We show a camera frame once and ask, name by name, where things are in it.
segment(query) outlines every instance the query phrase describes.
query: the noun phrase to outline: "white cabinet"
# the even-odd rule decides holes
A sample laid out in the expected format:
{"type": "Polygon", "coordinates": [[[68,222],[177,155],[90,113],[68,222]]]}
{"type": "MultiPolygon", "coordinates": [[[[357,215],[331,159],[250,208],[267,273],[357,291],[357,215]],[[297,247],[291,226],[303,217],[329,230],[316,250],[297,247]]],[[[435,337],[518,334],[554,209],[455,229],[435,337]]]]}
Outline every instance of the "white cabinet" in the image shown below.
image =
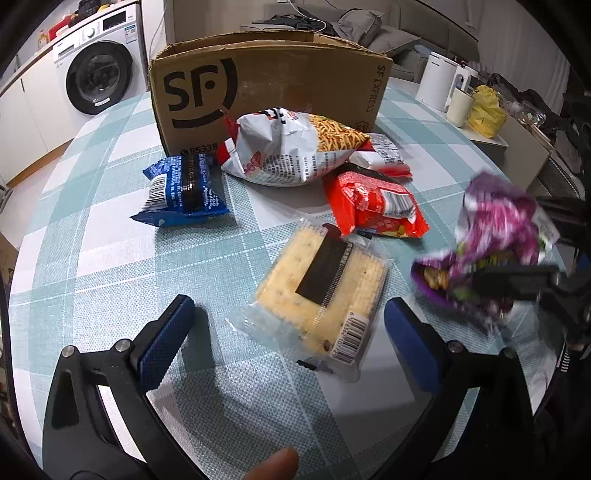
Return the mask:
{"type": "Polygon", "coordinates": [[[46,153],[18,79],[0,96],[0,176],[10,181],[46,153]]]}
{"type": "Polygon", "coordinates": [[[68,110],[63,87],[57,79],[56,64],[49,52],[22,75],[25,96],[41,138],[49,151],[78,133],[68,110]]]}

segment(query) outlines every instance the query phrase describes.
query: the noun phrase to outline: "red and white snack package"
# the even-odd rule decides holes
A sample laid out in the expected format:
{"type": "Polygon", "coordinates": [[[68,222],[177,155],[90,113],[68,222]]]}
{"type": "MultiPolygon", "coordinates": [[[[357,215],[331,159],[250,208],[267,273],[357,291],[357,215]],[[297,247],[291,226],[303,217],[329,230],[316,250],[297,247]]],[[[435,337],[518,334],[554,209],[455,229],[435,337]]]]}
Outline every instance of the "red and white snack package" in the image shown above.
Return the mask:
{"type": "Polygon", "coordinates": [[[400,156],[396,144],[384,134],[370,133],[369,141],[349,157],[349,161],[363,168],[380,171],[389,177],[412,178],[410,167],[400,156]]]}
{"type": "Polygon", "coordinates": [[[324,191],[343,235],[421,237],[429,225],[413,194],[383,173],[345,163],[327,175],[324,191]]]}
{"type": "Polygon", "coordinates": [[[369,139],[354,128],[312,113],[274,108],[226,119],[228,138],[218,149],[223,171],[275,187],[324,177],[369,139]]]}

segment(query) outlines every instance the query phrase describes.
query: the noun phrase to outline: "pillow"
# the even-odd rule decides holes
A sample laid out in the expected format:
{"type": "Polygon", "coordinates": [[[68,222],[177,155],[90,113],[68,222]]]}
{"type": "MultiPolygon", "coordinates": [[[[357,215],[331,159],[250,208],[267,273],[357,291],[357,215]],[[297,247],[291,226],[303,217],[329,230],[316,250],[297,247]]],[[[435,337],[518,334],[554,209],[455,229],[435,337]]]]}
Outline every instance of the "pillow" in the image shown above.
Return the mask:
{"type": "Polygon", "coordinates": [[[345,12],[338,22],[331,22],[340,38],[367,47],[382,26],[382,12],[354,8],[345,12]]]}
{"type": "Polygon", "coordinates": [[[375,36],[374,41],[369,44],[368,48],[371,51],[384,53],[386,56],[392,58],[407,48],[413,48],[414,44],[419,40],[421,40],[421,37],[417,37],[412,33],[384,25],[375,36]]]}

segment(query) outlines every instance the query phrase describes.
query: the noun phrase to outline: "purple snack bag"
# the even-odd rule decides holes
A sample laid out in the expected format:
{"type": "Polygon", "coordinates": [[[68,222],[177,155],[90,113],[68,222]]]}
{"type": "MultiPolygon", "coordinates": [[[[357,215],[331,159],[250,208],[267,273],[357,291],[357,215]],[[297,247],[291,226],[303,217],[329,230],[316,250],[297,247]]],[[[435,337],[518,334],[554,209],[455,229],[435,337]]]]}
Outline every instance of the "purple snack bag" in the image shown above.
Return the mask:
{"type": "Polygon", "coordinates": [[[470,274],[487,265],[537,265],[551,248],[533,219],[533,197],[508,181],[480,173],[466,189],[457,221],[455,251],[415,259],[411,276],[430,300],[473,314],[486,330],[513,307],[512,299],[484,299],[470,274]]]}

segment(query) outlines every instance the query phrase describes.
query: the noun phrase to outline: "wooden baseboard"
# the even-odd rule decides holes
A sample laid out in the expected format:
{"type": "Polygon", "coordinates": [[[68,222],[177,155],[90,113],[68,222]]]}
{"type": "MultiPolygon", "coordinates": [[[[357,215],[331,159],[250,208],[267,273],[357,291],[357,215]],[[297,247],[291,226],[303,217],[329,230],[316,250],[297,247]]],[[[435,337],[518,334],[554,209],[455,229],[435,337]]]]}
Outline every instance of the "wooden baseboard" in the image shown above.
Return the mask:
{"type": "Polygon", "coordinates": [[[43,155],[39,160],[31,163],[27,168],[25,168],[22,172],[20,172],[16,177],[14,177],[11,181],[9,181],[6,185],[9,189],[13,189],[23,180],[29,178],[33,175],[37,170],[41,170],[45,165],[50,164],[56,158],[61,157],[68,145],[70,145],[72,141],[68,140],[66,143],[60,145],[59,147],[54,148],[49,153],[43,155]]]}

